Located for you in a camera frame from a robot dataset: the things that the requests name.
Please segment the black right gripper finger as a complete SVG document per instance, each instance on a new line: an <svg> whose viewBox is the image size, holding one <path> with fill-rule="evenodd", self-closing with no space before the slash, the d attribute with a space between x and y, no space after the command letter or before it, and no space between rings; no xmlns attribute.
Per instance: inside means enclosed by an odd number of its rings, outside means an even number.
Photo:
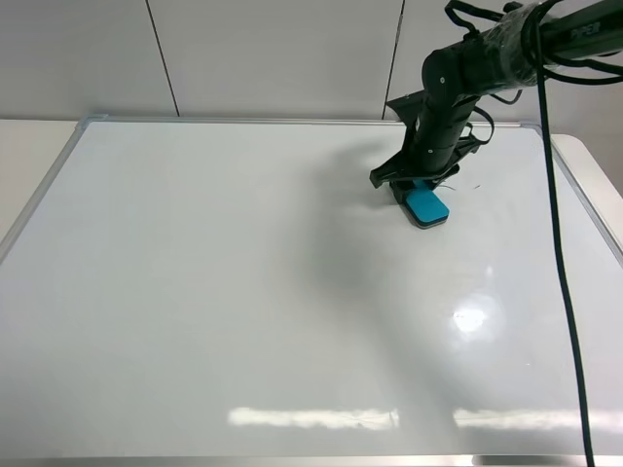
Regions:
<svg viewBox="0 0 623 467"><path fill-rule="evenodd" d="M389 188L396 203L407 213L412 214L413 209L409 206L407 198L414 190L413 182L390 182Z"/></svg>

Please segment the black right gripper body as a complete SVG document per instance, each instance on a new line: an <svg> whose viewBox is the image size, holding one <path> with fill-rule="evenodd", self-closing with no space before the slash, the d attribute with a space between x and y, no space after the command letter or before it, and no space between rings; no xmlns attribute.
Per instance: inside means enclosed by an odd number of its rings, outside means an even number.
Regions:
<svg viewBox="0 0 623 467"><path fill-rule="evenodd" d="M371 170L369 179L378 189L384 183L426 181L436 188L458 174L460 162L475 152L475 137L462 136L454 148L428 150L420 147L416 133L407 130L400 150L380 166Z"/></svg>

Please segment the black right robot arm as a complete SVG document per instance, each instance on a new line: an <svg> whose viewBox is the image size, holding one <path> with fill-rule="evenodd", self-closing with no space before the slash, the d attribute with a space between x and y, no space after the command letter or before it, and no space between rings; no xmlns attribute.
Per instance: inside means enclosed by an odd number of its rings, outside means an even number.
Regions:
<svg viewBox="0 0 623 467"><path fill-rule="evenodd" d="M486 143L468 121L485 113L477 106L484 96L522 92L546 79L621 83L621 67L603 61L622 50L621 2L599 1L561 18L550 16L554 5L509 2L498 13L449 2L446 15L467 32L427 56L422 90L388 102L406 131L400 150L371 171L372 185L388 184L403 203L417 188L433 190L457 174L461 160Z"/></svg>

